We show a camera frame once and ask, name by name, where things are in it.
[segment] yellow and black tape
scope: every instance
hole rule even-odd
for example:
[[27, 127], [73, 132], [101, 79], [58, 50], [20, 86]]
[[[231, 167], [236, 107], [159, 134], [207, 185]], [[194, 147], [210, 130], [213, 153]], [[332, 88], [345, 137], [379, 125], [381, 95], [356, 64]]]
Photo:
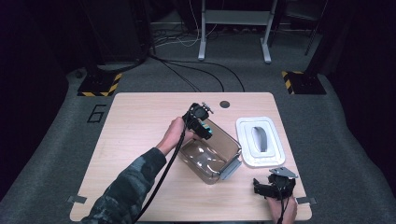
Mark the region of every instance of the yellow and black tape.
[[114, 77], [113, 82], [109, 86], [108, 90], [104, 91], [80, 91], [78, 93], [78, 96], [111, 96], [116, 88], [119, 85], [120, 79], [122, 77], [122, 74], [118, 74]]
[[286, 89], [288, 89], [289, 94], [294, 94], [294, 89], [291, 85], [291, 81], [289, 79], [289, 74], [293, 73], [293, 74], [303, 74], [303, 72], [289, 72], [289, 71], [282, 71], [282, 77], [283, 80], [285, 81], [285, 85], [286, 85]]

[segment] white tray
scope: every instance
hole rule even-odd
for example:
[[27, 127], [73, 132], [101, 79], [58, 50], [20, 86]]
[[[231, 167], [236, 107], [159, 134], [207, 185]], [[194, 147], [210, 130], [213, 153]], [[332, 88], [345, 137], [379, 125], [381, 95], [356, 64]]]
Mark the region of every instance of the white tray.
[[[255, 127], [265, 130], [267, 149], [261, 152], [255, 139], [258, 138]], [[242, 156], [247, 165], [254, 167], [278, 166], [285, 162], [285, 152], [280, 143], [274, 123], [267, 117], [240, 118], [236, 121], [238, 142], [242, 147]]]

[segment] table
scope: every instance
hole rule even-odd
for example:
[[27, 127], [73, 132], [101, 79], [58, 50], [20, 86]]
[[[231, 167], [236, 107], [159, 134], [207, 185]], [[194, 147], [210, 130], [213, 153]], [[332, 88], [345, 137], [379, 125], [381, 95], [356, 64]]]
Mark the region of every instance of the table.
[[277, 0], [273, 1], [270, 11], [235, 11], [235, 10], [207, 10], [205, 0], [202, 0], [202, 34], [201, 44], [198, 53], [198, 60], [205, 59], [206, 49], [206, 24], [240, 24], [240, 25], [265, 25], [265, 35], [260, 38], [262, 45], [262, 55], [266, 63], [271, 63], [271, 55], [268, 49], [268, 36], [271, 31], [272, 22], [275, 15]]
[[[230, 107], [219, 103], [228, 101]], [[106, 187], [135, 158], [154, 147], [163, 137], [170, 121], [182, 116], [192, 103], [210, 105], [210, 119], [234, 139], [235, 123], [240, 117], [269, 117], [275, 124], [285, 150], [284, 165], [299, 174], [274, 96], [266, 92], [156, 92], [119, 93], [109, 110], [104, 128], [93, 152], [78, 195], [85, 203], [75, 203], [73, 221], [87, 216]], [[270, 220], [267, 201], [253, 192], [257, 178], [267, 184], [269, 168], [252, 169], [243, 162], [227, 180], [207, 185], [180, 158], [140, 221], [263, 221]], [[158, 183], [162, 173], [156, 179]], [[302, 179], [296, 179], [295, 197], [304, 197]], [[309, 204], [299, 204], [297, 220], [311, 218]]]

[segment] hand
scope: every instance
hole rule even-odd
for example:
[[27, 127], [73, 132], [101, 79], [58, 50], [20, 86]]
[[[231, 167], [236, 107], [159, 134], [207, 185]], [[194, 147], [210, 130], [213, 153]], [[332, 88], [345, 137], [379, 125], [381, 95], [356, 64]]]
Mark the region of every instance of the hand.
[[[278, 201], [277, 199], [270, 197], [267, 197], [267, 201], [268, 204], [270, 205], [273, 221], [274, 223], [277, 223], [282, 213], [282, 203], [281, 201]], [[284, 206], [286, 206], [287, 204], [288, 207], [286, 208], [286, 211], [283, 214], [282, 224], [294, 223], [294, 220], [296, 219], [297, 216], [297, 202], [295, 201], [294, 197], [291, 195], [289, 197], [289, 203], [288, 203], [288, 199], [284, 199], [283, 204]]]
[[[163, 153], [163, 155], [166, 156], [177, 145], [183, 130], [184, 120], [181, 117], [177, 117], [176, 119], [172, 120], [168, 130], [163, 136], [163, 140], [161, 140], [156, 148], [158, 148]], [[190, 141], [192, 138], [201, 139], [201, 137], [199, 137], [196, 133], [186, 130], [183, 144]]]

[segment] container lid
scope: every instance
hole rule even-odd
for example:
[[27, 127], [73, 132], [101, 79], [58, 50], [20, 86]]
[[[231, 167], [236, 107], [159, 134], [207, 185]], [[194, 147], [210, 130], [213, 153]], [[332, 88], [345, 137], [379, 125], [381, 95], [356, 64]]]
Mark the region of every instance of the container lid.
[[239, 118], [236, 121], [243, 160], [254, 167], [278, 166], [285, 153], [274, 123], [267, 117]]

